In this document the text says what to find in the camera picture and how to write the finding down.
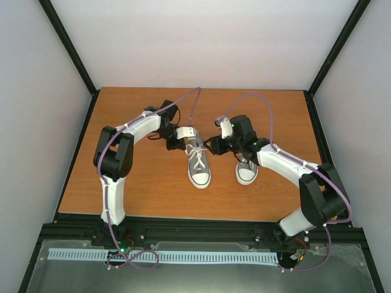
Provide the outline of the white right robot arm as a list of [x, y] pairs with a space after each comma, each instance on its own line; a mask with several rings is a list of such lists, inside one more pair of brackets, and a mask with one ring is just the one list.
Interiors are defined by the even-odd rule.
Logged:
[[221, 134], [204, 142], [213, 155], [241, 154], [245, 162], [268, 168], [298, 187], [300, 208], [279, 222], [286, 236], [327, 225], [342, 212], [351, 210], [342, 181], [332, 164], [316, 165], [303, 161], [280, 149], [271, 140], [257, 137], [245, 115], [232, 119], [221, 117], [215, 124]]

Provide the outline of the grey sneaker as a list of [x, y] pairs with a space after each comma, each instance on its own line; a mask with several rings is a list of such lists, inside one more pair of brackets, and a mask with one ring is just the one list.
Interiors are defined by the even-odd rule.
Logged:
[[235, 175], [236, 175], [237, 181], [240, 184], [244, 185], [244, 186], [248, 186], [248, 185], [252, 184], [257, 179], [258, 168], [257, 168], [257, 171], [255, 173], [253, 173], [252, 171], [249, 171], [249, 170], [244, 170], [244, 169], [239, 170], [238, 169], [238, 167], [239, 167], [238, 163], [237, 163], [236, 168], [235, 168]]
[[195, 131], [195, 137], [188, 139], [185, 153], [188, 156], [188, 176], [198, 189], [206, 189], [211, 181], [211, 171], [201, 135]]

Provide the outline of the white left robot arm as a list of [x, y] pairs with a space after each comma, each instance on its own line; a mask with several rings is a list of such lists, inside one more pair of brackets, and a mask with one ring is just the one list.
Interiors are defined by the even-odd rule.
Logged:
[[119, 224], [125, 218], [123, 194], [125, 179], [133, 165], [134, 145], [150, 133], [166, 141], [168, 150], [184, 150], [184, 138], [178, 138], [178, 125], [172, 123], [178, 106], [165, 100], [161, 107], [149, 106], [136, 118], [117, 127], [105, 126], [100, 134], [93, 164], [103, 190], [102, 220], [111, 224], [105, 237], [112, 245], [122, 245], [127, 230]]

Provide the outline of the white shoelace of sneaker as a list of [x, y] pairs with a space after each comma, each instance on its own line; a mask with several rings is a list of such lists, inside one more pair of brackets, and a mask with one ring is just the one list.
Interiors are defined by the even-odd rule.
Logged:
[[239, 165], [239, 167], [238, 167], [239, 170], [241, 170], [241, 169], [249, 170], [249, 171], [252, 171], [253, 173], [255, 173], [258, 168], [258, 166], [256, 164], [254, 164], [252, 161], [249, 161], [248, 159], [245, 159], [244, 157], [241, 157], [239, 159], [238, 165]]
[[200, 146], [194, 146], [191, 144], [188, 144], [185, 149], [185, 154], [189, 157], [189, 168], [193, 170], [204, 170], [205, 164], [203, 163], [202, 156], [203, 156], [204, 149]]

